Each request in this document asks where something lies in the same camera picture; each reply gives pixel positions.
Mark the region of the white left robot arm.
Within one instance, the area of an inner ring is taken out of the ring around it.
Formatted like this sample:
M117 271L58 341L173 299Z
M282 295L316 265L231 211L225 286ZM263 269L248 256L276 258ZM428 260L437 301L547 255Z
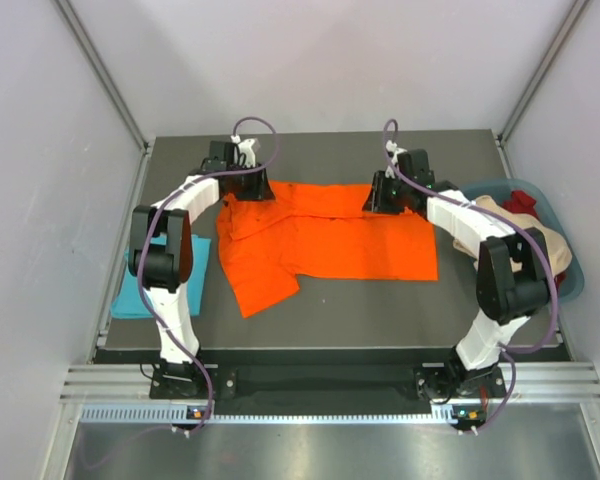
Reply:
M269 201L274 194L267 172L256 161L259 141L213 141L199 168L166 198L135 207L131 217L128 269L141 301L156 320L160 360L152 377L154 399L200 399L213 393L211 378L198 358L188 302L194 268L192 224L225 196Z

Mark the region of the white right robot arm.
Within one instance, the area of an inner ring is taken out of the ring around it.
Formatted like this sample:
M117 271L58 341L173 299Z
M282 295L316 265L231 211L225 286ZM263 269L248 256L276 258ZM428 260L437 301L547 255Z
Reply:
M543 233L524 229L438 181L422 149L385 146L388 166L375 172L367 212L410 210L447 232L477 259L478 313L444 364L448 394L467 396L497 366L501 351L538 310L555 300Z

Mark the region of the orange t-shirt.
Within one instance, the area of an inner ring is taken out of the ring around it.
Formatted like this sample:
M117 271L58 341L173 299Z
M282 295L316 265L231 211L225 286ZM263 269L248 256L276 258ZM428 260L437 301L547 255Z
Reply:
M299 292L298 279L435 282L433 226L411 211L366 212L367 185L272 183L270 201L227 196L216 219L221 267L245 318Z

